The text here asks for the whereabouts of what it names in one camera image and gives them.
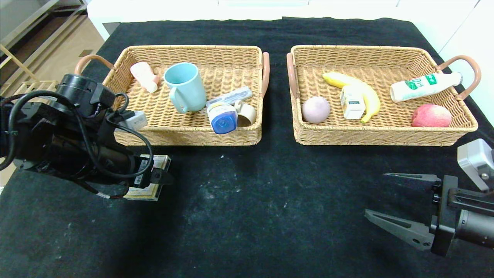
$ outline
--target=red apple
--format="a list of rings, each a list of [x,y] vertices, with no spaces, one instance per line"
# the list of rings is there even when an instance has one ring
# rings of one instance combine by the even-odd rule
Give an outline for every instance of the red apple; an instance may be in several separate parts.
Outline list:
[[[424,104],[415,110],[412,116],[413,127],[445,128],[451,123],[451,113],[435,104]]]

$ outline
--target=black cloth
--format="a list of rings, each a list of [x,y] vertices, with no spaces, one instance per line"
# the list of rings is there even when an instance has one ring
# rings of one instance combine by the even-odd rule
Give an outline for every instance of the black cloth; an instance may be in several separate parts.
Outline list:
[[[123,23],[98,52],[115,62],[132,45],[254,45],[271,55],[262,140],[255,146],[155,146],[176,184],[158,202],[107,200],[71,182],[17,172],[0,197],[0,277],[493,277],[494,253],[455,241],[448,258],[419,252],[364,217],[364,209],[425,221],[428,196],[382,173],[458,176],[451,147],[302,146],[293,138],[286,53],[294,45],[416,46],[443,60],[410,22]],[[97,62],[84,74],[103,81]]]

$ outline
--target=basket handle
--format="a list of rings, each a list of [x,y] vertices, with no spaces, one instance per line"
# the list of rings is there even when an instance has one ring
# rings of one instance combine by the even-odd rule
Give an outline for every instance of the basket handle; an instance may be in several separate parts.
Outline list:
[[[266,95],[266,91],[268,90],[270,71],[271,68],[269,66],[269,53],[264,52],[262,54],[262,87],[261,94],[259,95],[261,98],[264,98],[264,96]]]
[[[81,75],[81,71],[84,68],[84,66],[86,66],[86,64],[92,59],[96,59],[96,60],[102,62],[103,64],[105,64],[105,66],[108,67],[109,69],[115,70],[115,66],[112,63],[110,63],[109,61],[107,61],[105,58],[103,58],[99,55],[90,54],[90,55],[86,55],[86,56],[82,57],[82,59],[79,60],[79,62],[76,65],[76,69],[74,70],[74,73],[77,75]]]
[[[290,90],[294,98],[298,98],[298,81],[295,74],[295,67],[293,66],[293,55],[287,54],[287,68],[288,68],[288,82],[290,83]]]
[[[473,69],[474,79],[472,85],[470,85],[470,87],[466,88],[461,94],[458,95],[459,98],[465,99],[480,83],[480,78],[482,77],[482,73],[480,72],[479,64],[477,64],[477,62],[474,59],[472,59],[472,57],[467,55],[455,56],[449,59],[448,61],[440,64],[439,66],[437,66],[437,69],[443,70],[456,60],[465,60]]]

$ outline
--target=pink bottle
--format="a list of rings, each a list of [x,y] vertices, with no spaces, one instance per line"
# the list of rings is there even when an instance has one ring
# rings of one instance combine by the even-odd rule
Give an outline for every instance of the pink bottle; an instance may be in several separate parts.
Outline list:
[[[130,72],[134,78],[145,88],[148,92],[154,93],[158,89],[158,82],[160,80],[158,75],[153,73],[153,69],[146,62],[138,62],[130,67]]]

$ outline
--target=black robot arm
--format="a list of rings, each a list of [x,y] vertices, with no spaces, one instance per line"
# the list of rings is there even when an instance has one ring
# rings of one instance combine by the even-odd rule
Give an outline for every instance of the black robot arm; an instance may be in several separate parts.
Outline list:
[[[118,96],[125,105],[114,111]],[[28,102],[43,97],[51,103]],[[153,167],[149,141],[137,131],[118,124],[126,113],[128,97],[114,94],[90,78],[67,74],[56,92],[35,91],[1,101],[1,156],[3,170],[10,163],[22,170],[35,171],[71,180],[104,198],[118,198],[98,192],[88,182],[124,188],[145,188],[150,183],[169,184],[172,177]],[[115,128],[144,141],[149,158],[134,155],[116,142]]]

